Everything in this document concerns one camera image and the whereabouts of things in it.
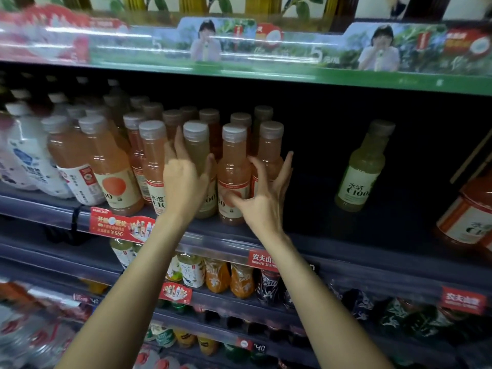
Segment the person's right hand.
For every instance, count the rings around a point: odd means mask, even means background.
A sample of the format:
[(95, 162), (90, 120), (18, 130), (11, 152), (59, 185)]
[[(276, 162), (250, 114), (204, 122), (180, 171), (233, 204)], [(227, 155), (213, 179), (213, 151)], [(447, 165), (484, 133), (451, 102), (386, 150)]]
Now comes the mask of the person's right hand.
[(258, 158), (248, 157), (258, 173), (258, 190), (252, 198), (252, 217), (244, 217), (244, 219), (263, 245), (285, 237), (282, 226), (283, 210), (293, 171), (293, 156), (293, 151), (287, 154), (279, 175), (273, 181), (269, 181), (266, 167)]

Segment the yellow-green drink bottle grey cap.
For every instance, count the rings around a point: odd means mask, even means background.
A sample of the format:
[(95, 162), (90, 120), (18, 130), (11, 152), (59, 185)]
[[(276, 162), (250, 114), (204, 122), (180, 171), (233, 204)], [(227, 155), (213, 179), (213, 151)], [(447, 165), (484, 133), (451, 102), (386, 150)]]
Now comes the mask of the yellow-green drink bottle grey cap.
[(347, 212), (360, 211), (385, 166), (384, 150), (396, 124), (375, 119), (366, 132), (361, 146), (350, 155), (338, 191), (335, 204)]
[[(183, 125), (183, 136), (188, 154), (196, 166), (197, 173), (200, 175), (205, 170), (206, 158), (211, 152), (208, 124), (199, 120), (187, 121)], [(213, 161), (207, 196), (195, 217), (197, 219), (206, 219), (215, 215), (217, 211), (217, 163)]]

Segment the peach drink bottle grey cap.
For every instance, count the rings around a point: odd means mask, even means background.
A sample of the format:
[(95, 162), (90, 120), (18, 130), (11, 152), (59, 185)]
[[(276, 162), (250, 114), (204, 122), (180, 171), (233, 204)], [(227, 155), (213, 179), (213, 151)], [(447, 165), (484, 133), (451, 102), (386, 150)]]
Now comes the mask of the peach drink bottle grey cap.
[(228, 123), (222, 128), (223, 154), (218, 162), (218, 214), (230, 226), (244, 223), (243, 214), (233, 204), (233, 197), (250, 198), (251, 163), (247, 156), (248, 130), (243, 125)]

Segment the person's left forearm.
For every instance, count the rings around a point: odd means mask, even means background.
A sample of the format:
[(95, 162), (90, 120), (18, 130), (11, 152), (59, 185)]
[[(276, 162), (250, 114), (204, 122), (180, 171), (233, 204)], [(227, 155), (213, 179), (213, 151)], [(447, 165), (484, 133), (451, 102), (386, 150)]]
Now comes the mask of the person's left forearm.
[(54, 369), (132, 369), (175, 250), (194, 213), (167, 210)]

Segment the person's right forearm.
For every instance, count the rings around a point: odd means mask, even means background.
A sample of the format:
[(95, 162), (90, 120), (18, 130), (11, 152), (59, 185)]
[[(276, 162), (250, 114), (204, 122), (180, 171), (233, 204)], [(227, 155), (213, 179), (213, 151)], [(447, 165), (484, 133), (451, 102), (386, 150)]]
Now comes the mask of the person's right forearm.
[(321, 369), (394, 369), (283, 231), (254, 233), (280, 272)]

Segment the group of shelved juice bottles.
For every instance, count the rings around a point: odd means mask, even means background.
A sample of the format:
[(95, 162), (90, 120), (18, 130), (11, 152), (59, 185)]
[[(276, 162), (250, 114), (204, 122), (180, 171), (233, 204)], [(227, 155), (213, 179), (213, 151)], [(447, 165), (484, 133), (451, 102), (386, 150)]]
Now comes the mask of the group of shelved juice bottles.
[[(79, 121), (81, 131), (73, 127), (72, 119), (62, 115), (45, 117), (41, 123), (48, 133), (48, 150), (61, 173), (77, 171), (88, 164), (116, 215), (128, 217), (143, 208), (144, 199), (132, 170), (130, 155), (117, 145), (105, 116), (83, 117)], [(163, 134), (157, 140), (157, 179), (153, 181), (163, 185), (164, 189), (165, 129)], [(163, 194), (165, 212), (165, 190)]]

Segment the orange label tea bottle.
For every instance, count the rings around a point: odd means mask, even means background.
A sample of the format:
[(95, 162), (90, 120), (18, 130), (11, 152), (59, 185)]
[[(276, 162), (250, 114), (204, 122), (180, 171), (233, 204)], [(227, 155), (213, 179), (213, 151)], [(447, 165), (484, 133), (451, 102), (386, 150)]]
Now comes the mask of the orange label tea bottle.
[(223, 260), (204, 258), (206, 266), (206, 286), (214, 293), (222, 293), (230, 286), (231, 275), (228, 263)]
[(231, 263), (231, 292), (240, 299), (249, 298), (255, 291), (254, 268)]

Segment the green tea bottle white label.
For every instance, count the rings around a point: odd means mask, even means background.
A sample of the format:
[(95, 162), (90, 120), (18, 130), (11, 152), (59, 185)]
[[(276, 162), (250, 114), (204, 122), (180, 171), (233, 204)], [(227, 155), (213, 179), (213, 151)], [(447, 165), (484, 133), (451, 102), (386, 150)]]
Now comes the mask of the green tea bottle white label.
[(200, 288), (205, 283), (206, 266), (204, 258), (190, 253), (177, 253), (184, 285)]
[(110, 239), (109, 244), (118, 258), (123, 269), (132, 263), (136, 258), (136, 252), (134, 251), (134, 243), (122, 239)]

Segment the small red picture tag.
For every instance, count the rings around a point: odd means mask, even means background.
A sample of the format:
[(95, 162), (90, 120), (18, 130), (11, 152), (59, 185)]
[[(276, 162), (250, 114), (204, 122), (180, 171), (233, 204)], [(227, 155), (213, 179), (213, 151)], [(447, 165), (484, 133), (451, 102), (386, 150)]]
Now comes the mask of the small red picture tag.
[(158, 298), (177, 304), (191, 304), (193, 289), (175, 282), (163, 283)]

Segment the green promotional shelf banner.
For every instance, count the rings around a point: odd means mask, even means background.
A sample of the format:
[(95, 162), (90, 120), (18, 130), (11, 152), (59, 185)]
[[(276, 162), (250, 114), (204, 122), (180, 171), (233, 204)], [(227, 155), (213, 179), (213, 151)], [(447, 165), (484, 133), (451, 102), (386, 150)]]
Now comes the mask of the green promotional shelf banner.
[(0, 62), (492, 96), (492, 18), (304, 24), (0, 0)]

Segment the white drink bottle blue label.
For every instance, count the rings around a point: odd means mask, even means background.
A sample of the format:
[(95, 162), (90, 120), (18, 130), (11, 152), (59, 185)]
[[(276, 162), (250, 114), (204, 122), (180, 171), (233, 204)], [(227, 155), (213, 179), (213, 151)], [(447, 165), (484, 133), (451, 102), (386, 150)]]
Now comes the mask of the white drink bottle blue label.
[(41, 118), (22, 101), (7, 103), (5, 107), (14, 121), (7, 136), (8, 148), (33, 184), (52, 197), (74, 198), (48, 151), (48, 133), (42, 126)]
[(0, 110), (0, 180), (18, 190), (37, 191), (38, 188), (8, 148), (7, 136), (12, 126), (13, 119), (6, 111)]

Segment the red price tag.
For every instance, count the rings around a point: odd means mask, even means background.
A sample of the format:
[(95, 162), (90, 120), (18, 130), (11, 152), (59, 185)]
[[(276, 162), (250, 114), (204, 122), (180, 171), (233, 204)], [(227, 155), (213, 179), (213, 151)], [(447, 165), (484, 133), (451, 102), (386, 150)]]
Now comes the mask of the red price tag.
[(258, 352), (260, 354), (267, 354), (267, 346), (266, 344), (260, 341), (254, 341), (252, 339), (245, 339), (242, 337), (238, 337), (235, 345), (242, 349), (246, 349), (251, 352)]

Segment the row of small mixed bottles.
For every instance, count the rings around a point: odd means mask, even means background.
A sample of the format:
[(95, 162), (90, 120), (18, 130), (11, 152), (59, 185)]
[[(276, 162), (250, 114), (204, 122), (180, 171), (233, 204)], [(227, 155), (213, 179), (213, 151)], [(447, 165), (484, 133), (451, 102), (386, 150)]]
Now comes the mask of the row of small mixed bottles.
[(160, 322), (151, 322), (144, 338), (145, 343), (153, 343), (161, 348), (170, 348), (177, 344), (181, 348), (198, 345), (202, 354), (212, 356), (219, 349), (219, 342), (207, 337), (194, 335), (182, 329), (165, 326)]

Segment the row of leaf print cartons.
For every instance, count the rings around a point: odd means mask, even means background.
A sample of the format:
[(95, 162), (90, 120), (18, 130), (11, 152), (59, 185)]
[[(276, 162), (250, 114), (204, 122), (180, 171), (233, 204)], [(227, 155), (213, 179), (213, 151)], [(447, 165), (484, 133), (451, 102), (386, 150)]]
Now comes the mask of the row of leaf print cartons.
[(0, 10), (15, 12), (46, 4), (79, 11), (281, 15), (301, 20), (335, 16), (492, 20), (492, 0), (0, 0)]

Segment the pack of clear water bottles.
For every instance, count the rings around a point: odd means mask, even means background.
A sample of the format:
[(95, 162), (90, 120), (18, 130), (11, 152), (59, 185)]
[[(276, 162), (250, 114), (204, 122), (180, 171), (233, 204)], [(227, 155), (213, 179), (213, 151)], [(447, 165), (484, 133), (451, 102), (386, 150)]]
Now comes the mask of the pack of clear water bottles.
[(0, 303), (0, 369), (54, 369), (75, 336), (45, 311)]

